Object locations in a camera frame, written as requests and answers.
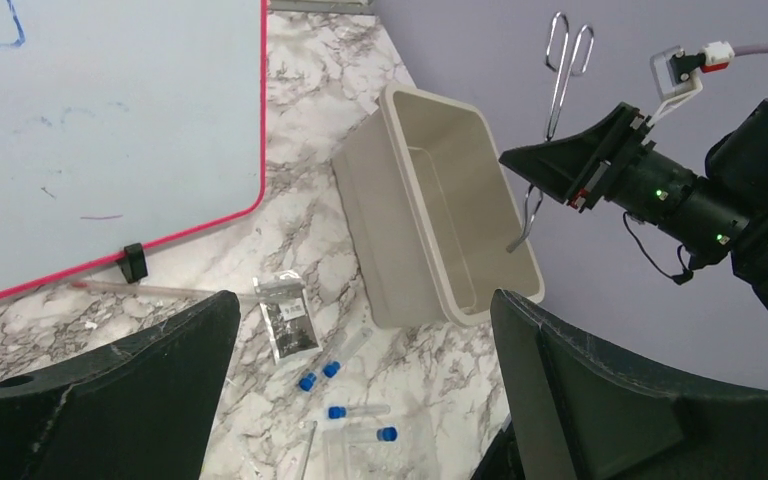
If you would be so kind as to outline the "metal crucible tongs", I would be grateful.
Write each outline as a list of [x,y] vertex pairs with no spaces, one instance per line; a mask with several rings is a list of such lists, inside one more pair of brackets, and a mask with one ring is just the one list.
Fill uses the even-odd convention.
[[[595,44],[595,30],[590,23],[585,23],[577,31],[572,46],[569,46],[570,37],[569,18],[565,12],[557,11],[550,21],[544,54],[544,65],[555,73],[550,110],[544,128],[545,142],[551,141],[556,133],[570,79],[581,77],[588,70]],[[528,239],[543,199],[544,193],[530,184],[523,201],[521,233],[507,245],[508,253],[515,252]]]

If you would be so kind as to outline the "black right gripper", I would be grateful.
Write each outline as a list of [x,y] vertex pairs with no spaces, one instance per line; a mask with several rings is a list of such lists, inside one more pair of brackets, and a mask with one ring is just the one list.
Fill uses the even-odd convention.
[[768,100],[708,151],[702,175],[633,139],[642,120],[622,102],[579,134],[506,150],[499,163],[576,211],[606,200],[656,226],[679,244],[677,285],[730,258],[768,311]]

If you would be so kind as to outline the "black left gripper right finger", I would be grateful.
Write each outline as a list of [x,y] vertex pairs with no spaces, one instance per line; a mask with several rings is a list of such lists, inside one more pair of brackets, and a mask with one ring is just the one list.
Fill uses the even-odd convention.
[[528,479],[768,479],[768,391],[626,350],[523,296],[491,323]]

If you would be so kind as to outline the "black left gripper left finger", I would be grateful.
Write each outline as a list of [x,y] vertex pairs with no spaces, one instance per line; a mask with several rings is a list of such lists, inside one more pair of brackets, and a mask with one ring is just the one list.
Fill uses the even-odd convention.
[[222,291],[0,382],[0,479],[196,479],[241,320]]

